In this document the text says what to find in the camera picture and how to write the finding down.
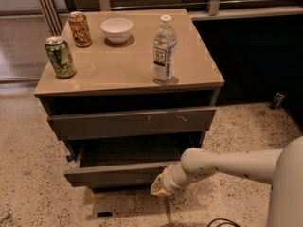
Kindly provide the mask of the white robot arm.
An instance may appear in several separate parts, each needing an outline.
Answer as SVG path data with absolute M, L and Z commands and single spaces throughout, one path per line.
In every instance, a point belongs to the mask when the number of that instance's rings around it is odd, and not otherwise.
M 158 175 L 151 193 L 169 196 L 217 172 L 271 186 L 267 227 L 302 227 L 303 137 L 283 149 L 213 153 L 189 148 Z

